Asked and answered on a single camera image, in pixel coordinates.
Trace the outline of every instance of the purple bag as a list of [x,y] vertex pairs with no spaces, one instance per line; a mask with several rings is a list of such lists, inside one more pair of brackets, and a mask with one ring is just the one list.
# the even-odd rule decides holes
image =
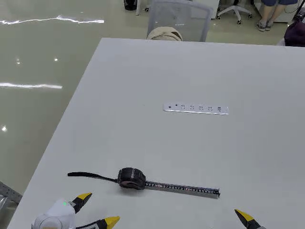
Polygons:
[[285,46],[305,47],[305,24],[295,21],[287,28],[284,38]]

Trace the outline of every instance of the beige cushion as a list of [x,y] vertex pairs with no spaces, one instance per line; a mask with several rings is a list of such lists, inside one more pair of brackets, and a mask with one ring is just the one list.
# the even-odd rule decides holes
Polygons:
[[173,27],[158,27],[152,30],[148,40],[182,41],[181,34]]

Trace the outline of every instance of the office chair base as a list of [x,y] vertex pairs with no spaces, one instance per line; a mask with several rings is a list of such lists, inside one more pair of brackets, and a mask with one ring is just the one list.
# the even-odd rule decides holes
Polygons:
[[249,18],[252,18],[252,13],[251,13],[249,10],[246,10],[245,8],[243,8],[243,7],[241,7],[241,6],[235,6],[235,5],[233,5],[233,6],[230,6],[230,7],[226,8],[226,9],[224,9],[223,11],[220,11],[220,12],[217,14],[217,19],[220,19],[220,18],[221,18],[220,15],[222,15],[222,14],[224,14],[224,13],[227,13],[227,12],[229,12],[229,11],[231,11],[231,10],[233,10],[234,13],[236,14],[236,16],[237,16],[237,24],[239,24],[239,25],[242,23],[242,18],[240,17],[239,11],[240,11],[240,12],[244,12],[244,13],[248,13],[248,14],[249,14],[248,17],[249,17]]

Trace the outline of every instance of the sneaker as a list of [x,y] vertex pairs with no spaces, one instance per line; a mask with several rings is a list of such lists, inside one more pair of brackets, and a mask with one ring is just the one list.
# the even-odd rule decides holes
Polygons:
[[266,24],[265,30],[266,30],[266,31],[270,31],[270,30],[271,30],[271,26],[272,26],[272,25]]
[[263,26],[260,21],[256,24],[256,26],[259,31],[264,32],[266,30],[266,26]]

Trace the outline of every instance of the black strap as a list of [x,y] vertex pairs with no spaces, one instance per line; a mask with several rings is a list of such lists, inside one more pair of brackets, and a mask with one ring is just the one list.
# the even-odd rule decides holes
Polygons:
[[103,179],[103,180],[108,180],[112,181],[115,183],[118,183],[117,179],[111,179],[108,177],[102,177],[101,175],[95,174],[95,173],[86,173],[86,172],[72,172],[68,173],[69,177],[91,177],[91,178],[97,178],[97,179]]

